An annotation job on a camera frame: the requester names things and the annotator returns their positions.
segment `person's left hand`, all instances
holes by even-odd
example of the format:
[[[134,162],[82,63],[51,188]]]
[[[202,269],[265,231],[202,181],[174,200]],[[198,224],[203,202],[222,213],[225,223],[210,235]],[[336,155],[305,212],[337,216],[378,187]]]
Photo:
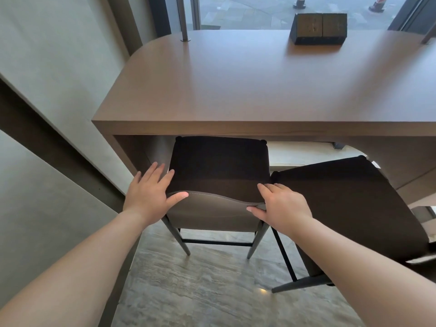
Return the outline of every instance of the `person's left hand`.
[[[158,222],[172,206],[188,197],[187,192],[179,192],[167,198],[165,190],[173,178],[174,170],[170,170],[159,181],[165,164],[156,167],[157,163],[154,162],[142,178],[141,172],[135,175],[124,201],[123,212],[140,216],[144,227]]]

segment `bollard base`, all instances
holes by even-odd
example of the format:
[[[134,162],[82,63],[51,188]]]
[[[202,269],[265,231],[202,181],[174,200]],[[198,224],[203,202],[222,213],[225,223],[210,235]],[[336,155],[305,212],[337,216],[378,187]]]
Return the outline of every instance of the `bollard base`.
[[[368,7],[369,11],[382,13],[384,11],[384,3],[374,3]]]
[[[304,1],[297,1],[293,5],[294,9],[305,9],[306,5],[304,4]]]

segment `traffic cone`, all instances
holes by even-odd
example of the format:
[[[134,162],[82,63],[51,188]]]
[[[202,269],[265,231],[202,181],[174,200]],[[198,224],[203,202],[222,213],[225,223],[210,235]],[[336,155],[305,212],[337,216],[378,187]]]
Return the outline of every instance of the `traffic cone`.
[[[368,9],[372,12],[383,12],[384,11],[383,6],[385,3],[386,0],[377,0],[374,2],[373,5],[370,5]]]
[[[294,3],[294,9],[305,9],[306,8],[306,5],[304,4],[304,2],[305,2],[306,0],[297,0],[295,3]]]

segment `paved sidewalk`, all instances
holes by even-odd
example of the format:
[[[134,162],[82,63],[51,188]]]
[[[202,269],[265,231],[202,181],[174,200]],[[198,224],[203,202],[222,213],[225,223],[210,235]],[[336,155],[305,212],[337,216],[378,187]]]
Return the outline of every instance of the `paved sidewalk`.
[[[200,0],[201,24],[221,30],[288,30],[296,0]],[[405,0],[387,0],[383,13],[368,10],[375,0],[306,0],[298,12],[346,12],[350,30],[385,30]],[[189,0],[185,7],[190,8]],[[187,9],[188,22],[192,23]]]

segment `table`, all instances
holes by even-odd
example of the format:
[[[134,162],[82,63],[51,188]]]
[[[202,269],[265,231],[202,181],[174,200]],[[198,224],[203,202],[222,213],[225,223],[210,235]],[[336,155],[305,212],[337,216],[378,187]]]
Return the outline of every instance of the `table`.
[[[150,41],[92,121],[132,173],[168,163],[177,135],[334,141],[374,160],[409,206],[436,205],[435,44],[381,30],[350,31],[343,46],[288,36],[203,30],[187,43]]]

